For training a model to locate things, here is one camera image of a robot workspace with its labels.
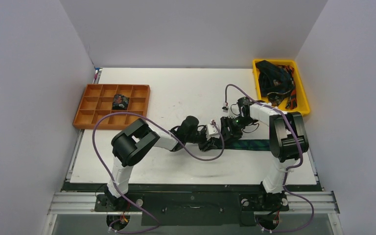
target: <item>white tabletop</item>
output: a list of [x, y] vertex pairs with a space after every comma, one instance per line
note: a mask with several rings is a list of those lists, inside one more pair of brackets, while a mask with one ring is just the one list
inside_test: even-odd
[[[160, 126], [170, 129], [181, 124], [186, 116], [195, 116], [200, 124], [209, 123], [226, 113], [221, 107], [224, 89], [228, 83], [241, 87], [256, 98], [255, 82], [251, 69], [131, 69], [104, 68], [99, 83], [148, 84], [151, 89], [147, 117]], [[230, 87], [228, 103], [235, 103], [242, 94]], [[110, 142], [118, 131], [96, 131], [96, 144], [107, 165], [112, 167], [113, 154]], [[269, 129], [260, 125], [243, 139], [268, 139]], [[197, 156], [210, 158], [219, 150], [201, 152], [197, 145], [187, 144]], [[145, 158], [135, 165], [129, 183], [132, 184], [250, 184], [258, 185], [266, 176], [273, 156], [270, 151], [225, 150], [217, 160], [202, 162], [184, 150], [169, 152], [152, 148]], [[107, 183], [109, 176], [94, 153], [92, 131], [85, 130], [74, 165], [71, 183]], [[315, 177], [308, 155], [303, 165], [289, 174], [288, 184], [313, 185]]]

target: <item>gray wall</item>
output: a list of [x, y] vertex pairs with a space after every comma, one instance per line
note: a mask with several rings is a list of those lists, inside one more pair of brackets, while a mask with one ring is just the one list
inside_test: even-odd
[[329, 0], [296, 60], [320, 180], [347, 235], [376, 234], [376, 1]]
[[93, 75], [58, 0], [0, 1], [0, 234], [41, 232]]
[[327, 0], [61, 0], [100, 67], [246, 67], [294, 59]]

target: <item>yellow plastic container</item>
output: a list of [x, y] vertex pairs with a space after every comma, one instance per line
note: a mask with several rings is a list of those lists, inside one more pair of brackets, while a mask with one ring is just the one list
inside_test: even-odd
[[[260, 71], [256, 68], [256, 62], [259, 62], [262, 60], [264, 59], [253, 60], [253, 74], [254, 74], [254, 79], [256, 81], [257, 98], [259, 100], [264, 100], [265, 102], [269, 102], [267, 97], [261, 97], [261, 92], [260, 92], [260, 85], [259, 85]], [[295, 86], [296, 86], [296, 99], [298, 100], [298, 106], [295, 109], [286, 109], [285, 108], [286, 103], [287, 103], [287, 98], [286, 98], [279, 105], [279, 109], [283, 111], [287, 111], [287, 112], [299, 112], [302, 115], [309, 114], [310, 113], [309, 104], [307, 102], [305, 90], [301, 81], [301, 76], [299, 75], [299, 70], [295, 62], [293, 60], [267, 60], [267, 61], [275, 65], [290, 65], [295, 69], [295, 72], [293, 73], [293, 80], [295, 81]]]

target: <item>purple cable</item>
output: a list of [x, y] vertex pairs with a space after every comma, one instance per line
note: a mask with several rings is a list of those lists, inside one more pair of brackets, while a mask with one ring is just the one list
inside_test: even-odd
[[[100, 156], [100, 153], [98, 152], [97, 150], [97, 147], [96, 147], [96, 143], [95, 143], [95, 134], [96, 134], [96, 129], [97, 127], [99, 126], [99, 124], [106, 118], [110, 117], [110, 116], [114, 116], [114, 115], [134, 115], [134, 116], [137, 116], [139, 118], [142, 118], [142, 119], [145, 119], [147, 121], [149, 121], [150, 123], [152, 123], [154, 126], [158, 127], [159, 129], [161, 129], [162, 131], [164, 131], [165, 133], [171, 135], [176, 141], [178, 141], [178, 143], [185, 149], [185, 151], [187, 151], [188, 154], [190, 154], [193, 158], [195, 159], [198, 159], [198, 160], [201, 160], [201, 161], [212, 161], [212, 160], [215, 160], [217, 158], [219, 158], [223, 152], [224, 152], [224, 141], [222, 141], [222, 148], [221, 148], [221, 152], [220, 154], [218, 154], [216, 157], [214, 158], [211, 158], [211, 159], [201, 159], [201, 158], [198, 158], [197, 156], [193, 155], [185, 146], [184, 144], [176, 137], [174, 136], [171, 132], [165, 130], [164, 128], [162, 128], [161, 126], [159, 126], [158, 124], [154, 123], [152, 120], [148, 119], [147, 117], [144, 117], [142, 115], [139, 115], [139, 114], [134, 114], [134, 113], [130, 113], [130, 112], [121, 112], [121, 113], [112, 113], [112, 114], [108, 114], [104, 117], [102, 117], [97, 123], [96, 125], [94, 126], [94, 129], [93, 129], [93, 134], [92, 134], [92, 141], [93, 141], [93, 148], [94, 148], [94, 151], [96, 152], [96, 155], [98, 157], [98, 159], [100, 160], [100, 162], [102, 163], [102, 165], [104, 166], [104, 168], [106, 169], [107, 173], [109, 174], [110, 176], [110, 179], [112, 179], [112, 181], [114, 182], [115, 181], [115, 178], [113, 177], [113, 174], [111, 173], [110, 169], [107, 167], [106, 163], [103, 161], [103, 159], [101, 158]], [[223, 140], [223, 135], [221, 134], [221, 131], [220, 129], [218, 128], [218, 126], [215, 124], [215, 121], [213, 120], [212, 121], [212, 125], [217, 129], [217, 132], [219, 133], [220, 135], [220, 138]], [[140, 231], [134, 231], [134, 232], [123, 232], [123, 231], [117, 231], [118, 233], [120, 234], [139, 234], [139, 233], [144, 233], [144, 232], [147, 232], [147, 231], [150, 231], [150, 230], [153, 230], [153, 229], [156, 229], [159, 227], [160, 225], [160, 222], [159, 220], [154, 216], [152, 215], [151, 213], [149, 213], [147, 210], [143, 209], [142, 207], [138, 206], [136, 203], [132, 202], [132, 200], [130, 200], [128, 197], [126, 197], [118, 188], [118, 186], [116, 184], [113, 184], [113, 186], [115, 187], [116, 191], [120, 194], [121, 197], [123, 197], [126, 201], [128, 201], [130, 204], [132, 204], [134, 207], [138, 208], [139, 210], [141, 210], [142, 212], [146, 213], [147, 215], [149, 215], [152, 219], [154, 219], [158, 224], [154, 227], [151, 227], [151, 228], [147, 228], [147, 229], [144, 229], [144, 230], [140, 230]], [[118, 222], [119, 219], [113, 221], [109, 227], [111, 227], [114, 223]]]
[[[247, 98], [249, 98], [251, 101], [253, 101], [253, 102], [254, 102], [255, 104], [257, 104], [257, 105], [260, 105], [260, 106], [263, 106], [263, 107], [266, 107], [266, 108], [273, 109], [273, 107], [270, 106], [270, 105], [265, 105], [265, 104], [262, 104], [262, 103], [259, 103], [259, 102], [255, 101], [253, 98], [251, 98], [249, 95], [247, 95], [247, 94], [246, 94], [246, 93], [245, 93], [240, 87], [238, 87], [238, 86], [236, 86], [236, 85], [234, 85], [234, 84], [228, 84], [228, 85], [226, 86], [226, 90], [225, 90], [225, 103], [227, 103], [227, 89], [228, 89], [228, 87], [235, 87], [235, 88], [237, 88], [237, 90], [239, 90], [241, 93], [243, 93], [243, 95], [245, 95]], [[295, 142], [296, 142], [296, 146], [297, 146], [297, 148], [298, 148], [299, 159], [300, 159], [300, 161], [299, 161], [299, 163], [298, 163], [297, 165], [292, 165], [292, 166], [289, 166], [289, 167], [286, 168], [286, 173], [284, 174], [284, 180], [283, 180], [283, 185], [284, 185], [284, 186], [283, 186], [283, 189], [284, 189], [285, 192], [289, 193], [290, 195], [293, 195], [293, 196], [295, 196], [295, 197], [299, 197], [299, 198], [301, 198], [301, 199], [307, 201], [307, 202], [309, 203], [310, 207], [312, 208], [312, 214], [311, 214], [311, 216], [310, 216], [310, 219], [309, 219], [309, 221], [308, 221], [307, 223], [305, 223], [304, 225], [302, 225], [302, 226], [300, 226], [300, 227], [298, 227], [298, 228], [295, 228], [295, 229], [290, 229], [290, 230], [277, 230], [277, 231], [272, 231], [272, 232], [274, 232], [274, 233], [291, 233], [291, 232], [295, 232], [295, 231], [298, 231], [298, 230], [301, 230], [301, 229], [305, 228], [306, 226], [308, 226], [308, 225], [312, 222], [313, 217], [314, 217], [314, 215], [315, 215], [315, 208], [313, 207], [313, 204], [312, 204], [308, 199], [306, 199], [305, 197], [303, 197], [303, 196], [301, 196], [301, 195], [298, 195], [298, 194], [292, 193], [291, 191], [289, 191], [289, 190], [286, 188], [286, 179], [287, 179], [287, 172], [288, 172], [288, 170], [293, 169], [293, 168], [298, 168], [298, 167], [302, 166], [302, 164], [304, 163], [304, 156], [303, 156], [303, 151], [302, 151], [301, 145], [299, 144], [298, 137], [296, 136], [296, 133], [293, 131], [292, 126], [290, 125], [289, 121], [287, 120], [287, 117], [284, 115], [284, 113], [283, 113], [282, 111], [280, 111], [280, 110], [278, 110], [278, 109], [273, 109], [273, 110], [276, 111], [277, 113], [279, 113], [279, 114], [282, 116], [282, 118], [283, 118], [283, 120], [284, 120], [284, 122], [285, 122], [287, 128], [289, 129], [290, 133], [292, 134], [292, 137], [293, 137], [293, 139], [295, 140]]]

